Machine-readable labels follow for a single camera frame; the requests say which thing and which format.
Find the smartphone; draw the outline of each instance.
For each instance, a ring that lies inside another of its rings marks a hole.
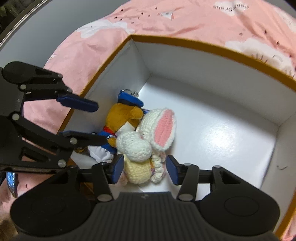
[[[7,185],[14,197],[17,197],[17,186],[18,186],[18,178],[17,173],[15,172],[7,172],[6,173]]]

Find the pink fur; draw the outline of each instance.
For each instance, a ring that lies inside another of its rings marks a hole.
[[[165,110],[154,131],[154,142],[164,147],[173,129],[172,110]]]

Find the stuffed toy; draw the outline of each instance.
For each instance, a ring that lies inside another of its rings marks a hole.
[[[116,154],[116,136],[121,132],[134,131],[143,117],[141,107],[143,102],[137,97],[121,91],[118,95],[118,102],[114,104],[108,112],[106,124],[100,136],[107,139],[107,144],[103,146],[89,146],[89,154],[98,163],[111,163]]]
[[[155,109],[144,115],[136,131],[123,131],[118,135],[116,146],[118,153],[125,156],[124,172],[130,182],[144,183],[149,178],[154,183],[161,181],[163,153],[170,148],[175,129],[174,112]]]

